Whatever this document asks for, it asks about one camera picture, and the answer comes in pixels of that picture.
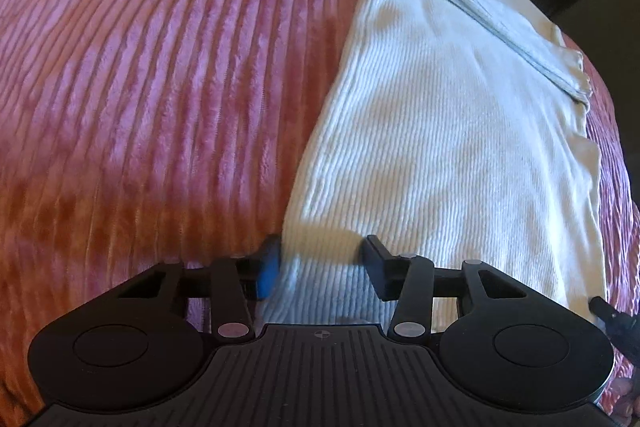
pink blanket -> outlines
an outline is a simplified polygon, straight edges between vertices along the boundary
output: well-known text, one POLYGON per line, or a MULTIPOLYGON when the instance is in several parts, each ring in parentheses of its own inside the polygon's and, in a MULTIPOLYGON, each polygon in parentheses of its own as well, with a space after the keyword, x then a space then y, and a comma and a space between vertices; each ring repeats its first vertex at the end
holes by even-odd
MULTIPOLYGON (((0 423, 41 406, 25 359, 49 321, 280 229, 355 3, 0 0, 0 423)), ((607 277, 630 310, 638 211, 591 74, 607 277)))

ribbed black surface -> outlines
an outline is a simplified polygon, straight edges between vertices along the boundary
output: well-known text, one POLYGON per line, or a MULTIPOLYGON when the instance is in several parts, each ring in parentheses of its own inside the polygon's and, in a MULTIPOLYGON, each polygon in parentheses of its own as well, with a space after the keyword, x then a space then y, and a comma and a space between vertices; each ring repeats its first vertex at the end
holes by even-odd
POLYGON ((420 346, 376 326, 269 325, 260 339, 222 347, 200 378, 142 411, 101 415, 54 405, 32 427, 599 427, 593 405, 549 415, 494 409, 459 391, 420 346))

white knit garment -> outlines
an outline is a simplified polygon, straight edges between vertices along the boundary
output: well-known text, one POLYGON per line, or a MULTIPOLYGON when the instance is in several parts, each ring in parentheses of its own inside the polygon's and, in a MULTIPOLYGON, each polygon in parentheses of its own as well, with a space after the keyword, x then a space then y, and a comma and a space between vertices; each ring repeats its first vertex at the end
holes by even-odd
MULTIPOLYGON (((590 318, 604 295, 582 56, 529 0, 359 0, 287 209, 265 322, 389 323, 364 235, 482 259, 590 318)), ((456 318, 434 303, 433 328, 456 318)))

white sweater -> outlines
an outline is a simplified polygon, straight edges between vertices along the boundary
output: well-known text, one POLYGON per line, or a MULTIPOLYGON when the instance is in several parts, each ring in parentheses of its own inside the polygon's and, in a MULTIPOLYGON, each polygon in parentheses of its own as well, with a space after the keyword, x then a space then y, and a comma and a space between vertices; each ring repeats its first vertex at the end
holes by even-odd
MULTIPOLYGON (((306 147, 266 322, 380 322, 362 236, 482 259, 590 317, 604 295, 599 151, 582 57, 529 0, 359 0, 306 147)), ((456 318, 434 303, 433 327, 456 318)))

striped fleece blanket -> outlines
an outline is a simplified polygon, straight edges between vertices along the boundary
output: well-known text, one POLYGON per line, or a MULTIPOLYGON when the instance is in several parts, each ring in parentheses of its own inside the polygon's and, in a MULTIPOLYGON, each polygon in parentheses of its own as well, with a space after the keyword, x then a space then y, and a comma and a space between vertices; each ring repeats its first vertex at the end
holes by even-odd
MULTIPOLYGON (((159 260, 280 231, 355 3, 0 0, 3 426, 42 405, 26 352, 49 321, 159 260)), ((640 219, 586 69, 609 299, 632 311, 640 219)))

